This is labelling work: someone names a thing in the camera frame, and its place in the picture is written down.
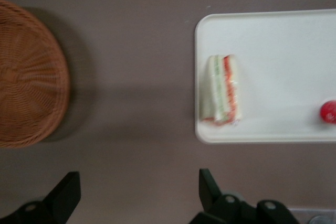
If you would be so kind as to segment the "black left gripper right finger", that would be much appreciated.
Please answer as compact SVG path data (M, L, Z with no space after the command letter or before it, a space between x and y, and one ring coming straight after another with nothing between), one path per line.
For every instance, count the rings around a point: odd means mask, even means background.
M190 223L248 223L243 217L243 202L234 194L222 193L207 168L199 170L198 195L203 211Z

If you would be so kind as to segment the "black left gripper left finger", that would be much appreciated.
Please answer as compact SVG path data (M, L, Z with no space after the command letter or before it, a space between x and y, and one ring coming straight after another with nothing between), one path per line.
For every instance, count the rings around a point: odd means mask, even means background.
M67 223L81 200L79 172L69 172L41 201L32 201L15 213L17 223Z

